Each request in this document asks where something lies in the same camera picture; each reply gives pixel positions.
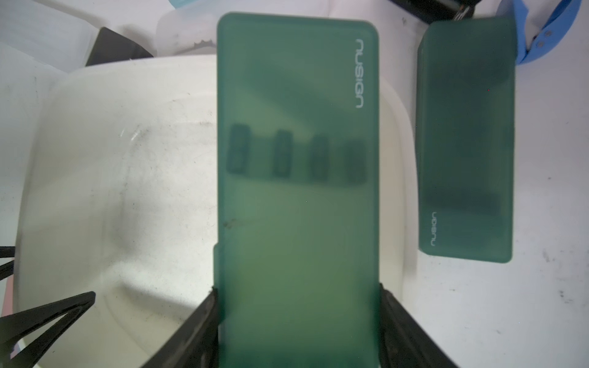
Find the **dark green pencil case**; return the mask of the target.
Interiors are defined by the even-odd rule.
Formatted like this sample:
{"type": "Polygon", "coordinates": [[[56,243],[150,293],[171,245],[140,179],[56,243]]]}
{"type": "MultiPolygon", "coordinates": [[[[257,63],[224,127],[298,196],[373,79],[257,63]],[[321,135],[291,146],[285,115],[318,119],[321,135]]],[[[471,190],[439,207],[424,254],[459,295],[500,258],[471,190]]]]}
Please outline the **dark green pencil case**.
{"type": "Polygon", "coordinates": [[[510,18],[437,21],[417,55],[419,248],[512,259],[517,31],[510,18]]]}
{"type": "Polygon", "coordinates": [[[365,21],[219,20],[221,366],[378,366],[379,69],[365,21]]]}

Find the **black pencil case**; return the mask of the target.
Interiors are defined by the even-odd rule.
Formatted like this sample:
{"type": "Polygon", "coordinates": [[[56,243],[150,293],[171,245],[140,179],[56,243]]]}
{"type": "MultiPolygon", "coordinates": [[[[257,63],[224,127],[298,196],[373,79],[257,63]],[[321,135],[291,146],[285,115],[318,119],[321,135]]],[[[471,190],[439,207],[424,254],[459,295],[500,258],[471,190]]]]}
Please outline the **black pencil case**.
{"type": "Polygon", "coordinates": [[[153,55],[135,41],[102,27],[90,51],[86,67],[142,58],[153,58],[153,55]]]}

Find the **pink pencil case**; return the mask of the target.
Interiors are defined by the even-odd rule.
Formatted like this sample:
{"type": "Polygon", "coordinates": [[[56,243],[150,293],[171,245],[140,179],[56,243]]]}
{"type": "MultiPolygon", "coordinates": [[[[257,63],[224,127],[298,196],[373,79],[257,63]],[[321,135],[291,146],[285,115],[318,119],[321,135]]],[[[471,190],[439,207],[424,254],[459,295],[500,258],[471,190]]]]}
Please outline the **pink pencil case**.
{"type": "Polygon", "coordinates": [[[18,338],[11,320],[13,315],[14,277],[9,276],[6,280],[2,280],[1,284],[5,287],[3,297],[1,297],[1,366],[3,366],[6,361],[11,360],[18,338]]]}

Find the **white plastic storage box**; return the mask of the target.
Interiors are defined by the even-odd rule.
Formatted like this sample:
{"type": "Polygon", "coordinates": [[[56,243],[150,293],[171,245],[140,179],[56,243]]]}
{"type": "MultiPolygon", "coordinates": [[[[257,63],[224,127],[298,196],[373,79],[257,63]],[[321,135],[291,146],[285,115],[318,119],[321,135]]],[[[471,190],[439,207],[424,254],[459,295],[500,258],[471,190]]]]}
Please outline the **white plastic storage box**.
{"type": "Polygon", "coordinates": [[[13,309],[96,299],[38,366],[141,366],[212,290],[216,64],[200,55],[87,67],[46,98],[13,309]]]}

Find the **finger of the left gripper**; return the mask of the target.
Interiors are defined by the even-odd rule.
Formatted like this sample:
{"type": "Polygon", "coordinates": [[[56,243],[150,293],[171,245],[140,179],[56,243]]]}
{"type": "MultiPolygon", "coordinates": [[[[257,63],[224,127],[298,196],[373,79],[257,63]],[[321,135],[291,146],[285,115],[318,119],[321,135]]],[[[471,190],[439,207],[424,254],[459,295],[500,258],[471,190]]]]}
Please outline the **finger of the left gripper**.
{"type": "Polygon", "coordinates": [[[14,274],[15,269],[15,246],[0,247],[0,279],[5,280],[14,274]]]}
{"type": "Polygon", "coordinates": [[[13,314],[17,343],[46,324],[54,324],[19,353],[12,353],[11,360],[2,367],[34,367],[55,341],[94,305],[95,299],[96,293],[89,291],[13,314]]]}

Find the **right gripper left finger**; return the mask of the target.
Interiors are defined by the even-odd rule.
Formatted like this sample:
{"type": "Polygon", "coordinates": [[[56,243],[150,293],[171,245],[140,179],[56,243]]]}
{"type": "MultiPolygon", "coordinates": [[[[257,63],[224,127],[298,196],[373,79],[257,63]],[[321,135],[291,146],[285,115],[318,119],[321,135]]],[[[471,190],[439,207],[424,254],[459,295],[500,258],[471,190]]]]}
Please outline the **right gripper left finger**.
{"type": "Polygon", "coordinates": [[[219,298],[213,288],[143,368],[219,367],[219,298]]]}

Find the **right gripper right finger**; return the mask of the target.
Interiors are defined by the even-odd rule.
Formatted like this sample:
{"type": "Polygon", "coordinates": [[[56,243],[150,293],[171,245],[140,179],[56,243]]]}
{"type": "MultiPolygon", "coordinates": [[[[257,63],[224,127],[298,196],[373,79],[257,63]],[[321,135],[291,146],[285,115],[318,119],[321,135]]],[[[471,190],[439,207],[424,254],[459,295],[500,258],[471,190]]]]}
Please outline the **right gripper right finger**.
{"type": "Polygon", "coordinates": [[[457,368],[387,289],[380,288],[379,360],[382,368],[457,368]]]}

